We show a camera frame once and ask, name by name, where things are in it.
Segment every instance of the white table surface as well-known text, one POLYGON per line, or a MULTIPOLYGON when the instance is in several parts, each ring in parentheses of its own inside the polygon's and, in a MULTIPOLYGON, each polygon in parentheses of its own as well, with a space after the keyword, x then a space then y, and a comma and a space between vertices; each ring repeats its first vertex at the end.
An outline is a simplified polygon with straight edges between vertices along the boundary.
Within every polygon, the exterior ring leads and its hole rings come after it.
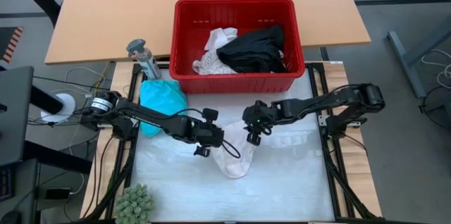
MULTIPOLYGON (((163 79, 170 79, 163 70, 163 79)), ((312 97, 309 76, 287 92, 191 94, 190 108, 219 111, 217 125, 241 120, 246 106, 312 97)), ((199 117, 196 113, 189 116, 199 117)), ((147 185, 156 200, 150 221, 333 220, 326 167, 314 114, 276 126, 262 137, 251 168, 239 179, 226 177, 212 157, 193 156, 195 145, 165 135, 138 137, 132 186, 147 185)))

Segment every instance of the floor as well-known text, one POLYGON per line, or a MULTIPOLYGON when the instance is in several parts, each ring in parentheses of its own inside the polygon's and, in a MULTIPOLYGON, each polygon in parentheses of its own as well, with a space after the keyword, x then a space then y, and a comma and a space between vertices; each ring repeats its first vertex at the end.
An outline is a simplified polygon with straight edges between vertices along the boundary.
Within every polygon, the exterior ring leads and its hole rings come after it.
MULTIPOLYGON (((0 0, 2 13, 36 13, 42 10, 32 0, 0 0)), ((421 100, 414 97, 397 57, 385 38, 388 31, 395 30, 409 49, 440 24, 451 12, 451 4, 416 4, 391 6, 360 6, 359 12, 371 36, 372 43, 362 46, 335 46, 328 48, 330 59, 344 61, 350 82, 372 82, 381 87, 387 107, 383 112, 368 116, 369 122, 362 128, 365 145, 369 152, 370 166, 383 215, 390 220, 422 223, 449 223, 451 219, 451 133, 433 124, 419 111, 421 100)), ((34 66, 35 75, 62 80, 68 70, 88 67, 97 72, 105 63, 46 66, 43 64, 53 27, 46 17, 0 18, 0 27, 23 26, 24 34, 8 68, 34 66)), ((440 45, 451 52, 451 42, 440 45)), ((305 49, 308 61, 320 60, 318 49, 305 49)), ((439 55, 431 60, 445 62, 439 55)), ((439 68, 419 64, 421 77, 427 89, 435 87, 439 68)), ((111 79, 112 70, 106 78, 111 79)), ((98 76, 75 70, 69 80, 93 84, 98 76)), ((35 80, 34 83, 47 91, 70 88, 64 84, 35 80)), ((78 105, 84 97, 74 94, 78 105)), ((431 101, 450 95, 447 91, 435 92, 431 101)), ((30 109, 30 117, 39 116, 36 108, 30 109)), ((441 123, 448 123, 439 112, 434 115, 441 123)), ((50 128, 29 127, 27 138, 52 149, 65 149, 77 132, 76 127, 50 128)), ((94 133, 80 127, 73 143, 77 144, 94 133)), ((74 154, 84 156, 86 146, 75 147, 74 154)), ((51 177, 61 171, 43 168, 42 177, 51 177)), ((81 177, 68 173, 53 181, 52 186, 78 188, 81 177)), ((83 190, 67 204, 70 218, 80 213, 83 190)), ((43 211, 43 223, 64 223, 68 219, 62 208, 43 211)))

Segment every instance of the crumpled cloth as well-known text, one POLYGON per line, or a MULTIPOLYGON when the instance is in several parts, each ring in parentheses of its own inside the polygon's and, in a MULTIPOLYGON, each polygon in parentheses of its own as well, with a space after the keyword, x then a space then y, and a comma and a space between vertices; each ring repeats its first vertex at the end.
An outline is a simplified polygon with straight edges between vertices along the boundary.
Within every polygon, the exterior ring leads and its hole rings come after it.
POLYGON ((251 168, 252 157, 256 146, 247 142, 247 131, 243 129, 245 126, 243 121, 238 121, 223 128, 224 139, 240 152, 241 158, 237 159, 231 156, 224 147, 227 147, 232 154, 236 155, 236 152, 227 144, 224 144, 222 147, 211 148, 211 155, 216 164, 218 164, 224 175, 230 178, 241 178, 251 168))
POLYGON ((237 73, 286 73, 280 51, 285 33, 280 25, 245 33, 216 51, 237 73))
POLYGON ((192 69, 200 75, 236 73, 232 68, 219 60, 216 50, 237 38, 237 33, 238 30, 233 27, 226 29, 217 28, 210 31, 210 38, 204 48, 206 53, 200 61, 192 63, 192 69))
MULTIPOLYGON (((165 115, 173 115, 188 107, 180 84, 173 80, 146 80, 141 83, 140 104, 165 115)), ((161 128, 143 122, 140 128, 146 136, 154 136, 161 131, 161 128)))

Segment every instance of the spray bottle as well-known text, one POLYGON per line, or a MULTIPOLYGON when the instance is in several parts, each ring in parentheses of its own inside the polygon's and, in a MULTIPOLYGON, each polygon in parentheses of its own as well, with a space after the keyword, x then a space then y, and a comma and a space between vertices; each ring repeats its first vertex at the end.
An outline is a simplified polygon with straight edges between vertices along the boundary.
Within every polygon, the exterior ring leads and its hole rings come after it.
POLYGON ((127 45, 128 56, 136 58, 148 80, 157 80, 161 77, 161 71, 156 64, 152 52, 144 45, 143 39, 135 39, 127 45))

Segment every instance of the blue towel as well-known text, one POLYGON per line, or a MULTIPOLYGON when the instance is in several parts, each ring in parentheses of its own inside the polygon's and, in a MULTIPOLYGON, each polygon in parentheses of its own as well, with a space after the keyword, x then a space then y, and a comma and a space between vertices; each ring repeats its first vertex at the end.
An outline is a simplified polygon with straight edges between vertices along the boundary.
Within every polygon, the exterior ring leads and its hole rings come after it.
MULTIPOLYGON (((180 84, 173 80, 146 80, 141 84, 140 104, 166 115, 188 107, 180 84)), ((146 136, 154 136, 161 129, 141 122, 141 130, 146 136)))

